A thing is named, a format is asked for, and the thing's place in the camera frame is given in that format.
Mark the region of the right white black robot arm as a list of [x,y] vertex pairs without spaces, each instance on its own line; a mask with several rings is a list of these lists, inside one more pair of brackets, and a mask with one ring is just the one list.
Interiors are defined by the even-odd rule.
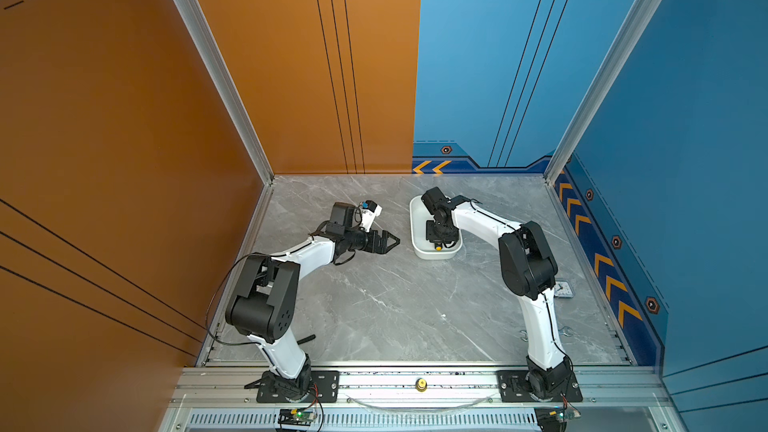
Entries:
[[426,240],[454,245],[463,232],[487,242],[499,253],[501,277],[519,301],[526,327],[528,391],[537,401],[583,400],[571,357],[560,339],[554,305],[558,264],[541,226],[504,219],[471,198],[446,196],[433,187],[421,196],[429,218]]

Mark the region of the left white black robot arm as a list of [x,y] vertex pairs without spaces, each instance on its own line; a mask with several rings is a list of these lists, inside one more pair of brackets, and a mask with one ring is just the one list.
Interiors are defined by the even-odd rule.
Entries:
[[340,257],[362,251],[385,255],[400,244],[386,230],[323,222],[304,242],[276,254],[252,253],[233,289],[225,321],[256,345],[269,363],[255,387],[289,401],[314,392],[311,360],[291,329],[299,282]]

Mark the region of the white plastic bin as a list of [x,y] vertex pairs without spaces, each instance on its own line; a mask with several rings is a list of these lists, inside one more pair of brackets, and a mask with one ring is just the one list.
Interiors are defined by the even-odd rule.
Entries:
[[460,232],[453,236],[440,235],[433,216],[428,212],[421,197],[409,203],[411,243],[416,256],[422,260],[448,260],[463,247]]

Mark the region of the silver open-end wrench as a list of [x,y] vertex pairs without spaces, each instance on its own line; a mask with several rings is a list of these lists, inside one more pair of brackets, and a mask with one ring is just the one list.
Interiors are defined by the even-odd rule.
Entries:
[[[573,337],[576,335],[575,331],[569,326],[563,326],[558,329],[558,333],[561,337]],[[523,342],[528,341],[528,334],[526,330],[521,330],[519,337]]]

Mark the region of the left green circuit board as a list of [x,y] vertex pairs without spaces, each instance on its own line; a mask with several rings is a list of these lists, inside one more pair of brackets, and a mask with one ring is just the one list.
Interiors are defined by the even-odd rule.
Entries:
[[277,428],[280,431],[309,431],[317,419],[317,413],[311,409],[282,408],[277,416]]

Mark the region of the right circuit board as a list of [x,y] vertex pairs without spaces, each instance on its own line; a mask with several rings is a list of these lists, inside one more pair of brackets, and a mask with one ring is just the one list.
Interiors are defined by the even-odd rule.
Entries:
[[536,408],[536,422],[542,432],[566,432],[568,421],[558,409]]

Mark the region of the brass knob on rail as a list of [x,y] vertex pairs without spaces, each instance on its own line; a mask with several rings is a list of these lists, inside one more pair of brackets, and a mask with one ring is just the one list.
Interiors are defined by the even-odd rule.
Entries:
[[419,378],[415,383],[415,388],[418,392],[425,392],[428,388],[428,383],[424,378]]

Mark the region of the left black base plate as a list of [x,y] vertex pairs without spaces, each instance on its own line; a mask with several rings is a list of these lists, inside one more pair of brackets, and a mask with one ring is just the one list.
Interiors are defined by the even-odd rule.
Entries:
[[310,370],[296,379],[285,379],[270,371],[259,381],[258,403],[309,403],[318,399],[323,405],[338,399],[340,372],[338,370]]

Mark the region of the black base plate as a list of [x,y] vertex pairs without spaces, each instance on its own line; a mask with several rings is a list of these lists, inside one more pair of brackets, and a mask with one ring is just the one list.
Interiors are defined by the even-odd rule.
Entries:
[[270,371],[259,381],[258,403],[309,403],[318,399],[323,405],[338,399],[340,372],[338,370],[310,370],[296,379],[285,379]]
[[584,400],[575,374],[528,370],[500,370],[496,372],[497,385],[504,403],[544,402],[580,403]]

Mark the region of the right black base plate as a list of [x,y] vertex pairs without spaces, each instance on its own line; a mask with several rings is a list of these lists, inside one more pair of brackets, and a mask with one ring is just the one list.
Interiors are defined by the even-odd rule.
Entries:
[[584,400],[575,374],[528,370],[500,370],[496,372],[497,385],[504,403],[544,402],[580,403]]

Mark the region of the aluminium front rail frame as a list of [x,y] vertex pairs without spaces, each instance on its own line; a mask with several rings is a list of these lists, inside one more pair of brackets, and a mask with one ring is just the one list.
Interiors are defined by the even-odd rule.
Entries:
[[[558,409],[567,431],[684,431],[661,380],[648,367],[579,366],[580,403],[504,403],[496,372],[524,370],[497,363],[329,363],[338,370],[338,399],[323,405],[256,401],[263,368],[183,371],[160,423],[162,431],[280,431],[279,410],[311,409],[309,431],[541,431],[536,408]],[[415,383],[424,378],[425,392]]]

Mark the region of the left aluminium corner post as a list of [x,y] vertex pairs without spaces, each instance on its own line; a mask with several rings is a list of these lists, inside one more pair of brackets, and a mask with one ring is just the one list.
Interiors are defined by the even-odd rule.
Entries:
[[271,186],[274,172],[199,0],[173,2],[262,183]]

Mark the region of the aluminium corner post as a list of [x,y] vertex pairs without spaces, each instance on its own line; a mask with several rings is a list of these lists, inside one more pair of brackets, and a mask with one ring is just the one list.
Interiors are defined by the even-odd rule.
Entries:
[[271,186],[274,172],[199,0],[173,2],[262,183]]
[[634,0],[543,174],[552,186],[597,114],[663,0]]

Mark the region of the right aluminium corner post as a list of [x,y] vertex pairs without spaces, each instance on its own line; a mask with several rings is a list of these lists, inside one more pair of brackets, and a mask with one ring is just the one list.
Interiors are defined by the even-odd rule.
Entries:
[[552,186],[597,114],[663,0],[634,0],[543,174]]

